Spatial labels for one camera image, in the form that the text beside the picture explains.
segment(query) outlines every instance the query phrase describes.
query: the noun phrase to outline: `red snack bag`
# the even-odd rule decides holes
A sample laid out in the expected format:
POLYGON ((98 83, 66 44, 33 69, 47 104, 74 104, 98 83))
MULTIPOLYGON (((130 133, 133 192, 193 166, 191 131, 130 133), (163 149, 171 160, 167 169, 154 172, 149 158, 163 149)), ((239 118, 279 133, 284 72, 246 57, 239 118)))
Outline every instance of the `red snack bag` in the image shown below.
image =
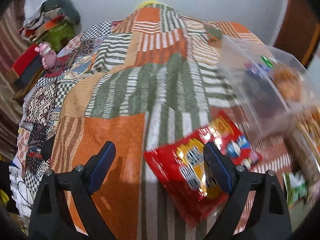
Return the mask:
POLYGON ((235 165, 243 165, 250 170, 252 164, 262 159, 223 111, 218 112, 209 126, 200 128, 198 131, 204 143, 211 141, 214 137, 213 141, 218 149, 222 154, 229 156, 235 165))
POLYGON ((239 140, 242 136, 221 111, 209 126, 197 129, 179 142, 144 153, 149 167, 172 196, 180 216, 191 227, 228 198, 204 162, 204 145, 214 141, 223 154, 234 156, 240 153, 232 159, 235 164, 240 164, 250 158, 252 151, 249 144, 239 140))

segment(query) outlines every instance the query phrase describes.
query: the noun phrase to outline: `bed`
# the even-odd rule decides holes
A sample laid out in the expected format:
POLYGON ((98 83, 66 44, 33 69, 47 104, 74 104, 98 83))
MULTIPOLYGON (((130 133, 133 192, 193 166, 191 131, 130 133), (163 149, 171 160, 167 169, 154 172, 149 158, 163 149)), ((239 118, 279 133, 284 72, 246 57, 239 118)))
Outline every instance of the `bed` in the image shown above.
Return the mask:
MULTIPOLYGON (((71 171, 109 140, 116 158, 92 199, 117 239, 203 239, 223 204, 190 228, 143 152, 207 125, 220 109, 240 130, 248 128, 232 87, 217 71, 221 34, 261 42, 238 23, 201 21, 161 4, 71 40, 58 54, 55 71, 40 78, 24 103, 16 160, 32 195, 47 169, 71 171), (52 156, 45 161, 37 149, 53 136, 52 156)), ((272 169, 282 184, 281 174, 293 162, 282 135, 253 147, 263 156, 253 170, 272 169)), ((244 230, 253 196, 235 233, 244 230)), ((84 231, 70 194, 67 202, 84 231)))

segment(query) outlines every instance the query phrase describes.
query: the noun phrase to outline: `blue gripper pad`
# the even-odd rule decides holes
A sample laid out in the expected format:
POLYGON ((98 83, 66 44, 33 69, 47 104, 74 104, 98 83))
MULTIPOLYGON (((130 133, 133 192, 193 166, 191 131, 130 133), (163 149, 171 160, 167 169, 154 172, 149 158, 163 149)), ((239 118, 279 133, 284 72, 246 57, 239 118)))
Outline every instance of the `blue gripper pad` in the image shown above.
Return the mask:
POLYGON ((228 156, 220 152, 214 142, 205 144, 203 154, 221 190, 230 195, 236 183, 236 166, 228 156))
POLYGON ((106 142, 100 152, 92 156, 85 165, 85 177, 87 191, 93 194, 100 189, 114 158, 116 157, 116 146, 112 142, 106 142))

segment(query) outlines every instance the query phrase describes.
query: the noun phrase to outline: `green snack bag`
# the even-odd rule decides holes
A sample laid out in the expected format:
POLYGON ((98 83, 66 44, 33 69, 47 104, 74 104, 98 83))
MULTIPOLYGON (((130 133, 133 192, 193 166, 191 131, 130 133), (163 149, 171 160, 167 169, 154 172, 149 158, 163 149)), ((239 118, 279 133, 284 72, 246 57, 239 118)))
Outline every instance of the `green snack bag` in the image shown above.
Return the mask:
POLYGON ((292 207, 297 200, 307 197, 308 190, 302 171, 298 171, 296 174, 284 172, 283 180, 287 190, 287 205, 289 208, 292 207))

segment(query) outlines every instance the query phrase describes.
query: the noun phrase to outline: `cable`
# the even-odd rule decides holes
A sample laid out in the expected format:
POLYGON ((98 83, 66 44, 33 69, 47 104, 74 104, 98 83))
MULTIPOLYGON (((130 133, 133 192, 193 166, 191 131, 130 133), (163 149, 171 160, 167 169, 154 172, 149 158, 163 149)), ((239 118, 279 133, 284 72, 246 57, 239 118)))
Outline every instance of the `cable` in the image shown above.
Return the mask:
POLYGON ((19 183, 20 183, 20 182, 23 183, 23 185, 26 186, 26 189, 29 191, 33 202, 35 201, 35 199, 33 198, 33 195, 31 194, 30 190, 28 189, 28 186, 27 186, 22 180, 19 180, 19 181, 18 181, 18 184, 17 184, 18 192, 19 192, 20 196, 23 198, 23 200, 30 205, 29 208, 32 210, 33 204, 31 204, 28 200, 26 200, 26 199, 24 198, 24 196, 23 196, 23 195, 21 194, 21 192, 20 192, 20 189, 19 189, 19 183))

